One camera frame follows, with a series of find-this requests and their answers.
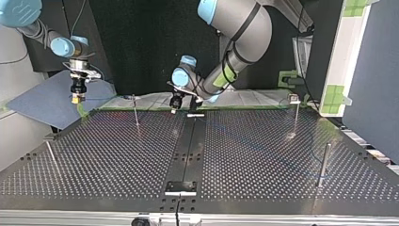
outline metal plate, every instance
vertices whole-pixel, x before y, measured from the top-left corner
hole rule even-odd
[[[399,216],[399,177],[312,110],[297,122],[293,109],[139,121],[99,112],[53,143],[56,162],[45,145],[25,156],[0,172],[0,209]],[[198,195],[165,197],[174,178],[197,182]]]
[[[16,170],[3,173],[0,198],[15,198],[16,202],[20,198],[36,198],[38,202],[110,200],[123,201],[127,206],[129,202],[133,206],[136,200],[156,202],[164,193],[164,181],[184,126],[184,115],[170,117],[162,112],[139,112],[138,117],[140,125],[136,126],[134,112],[95,114],[52,143],[56,162],[46,150],[32,153],[29,160],[26,157],[16,163]],[[6,202],[0,203],[1,208],[9,208],[3,203]],[[137,211],[148,209],[145,206]],[[57,209],[64,208],[61,203]]]
[[[398,177],[312,111],[208,112],[203,135],[196,212],[399,216]]]

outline vertical metal post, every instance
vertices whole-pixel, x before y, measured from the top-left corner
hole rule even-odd
[[[53,149],[51,148],[50,142],[46,141],[46,145],[47,145],[47,148],[50,151],[51,158],[53,159],[53,161],[56,161],[56,157],[54,156]]]
[[[296,105],[295,123],[298,121],[300,103]]]
[[[327,171],[327,164],[328,164],[328,159],[329,159],[329,153],[331,152],[331,144],[328,143],[326,145],[325,149],[325,154],[323,157],[323,163],[322,163],[322,168],[320,168],[320,175],[317,180],[317,187],[322,187],[323,186],[323,181],[326,179],[326,171]]]
[[[136,109],[137,104],[136,104],[136,97],[134,94],[132,95],[132,100],[133,100],[133,108],[135,110],[135,116],[136,116],[136,125],[138,126],[138,125],[140,125],[140,123],[138,122],[137,109]]]

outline gray panel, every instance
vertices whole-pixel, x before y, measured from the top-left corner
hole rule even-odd
[[[154,211],[184,117],[138,117],[99,112],[52,143],[56,162],[44,145],[25,156],[0,174],[0,208]]]
[[[343,122],[399,163],[399,2],[372,5]]]
[[[63,71],[45,80],[7,104],[7,107],[36,121],[65,129],[81,118],[71,103],[70,71]],[[88,93],[82,107],[89,112],[115,96],[112,85],[102,80],[86,84]]]

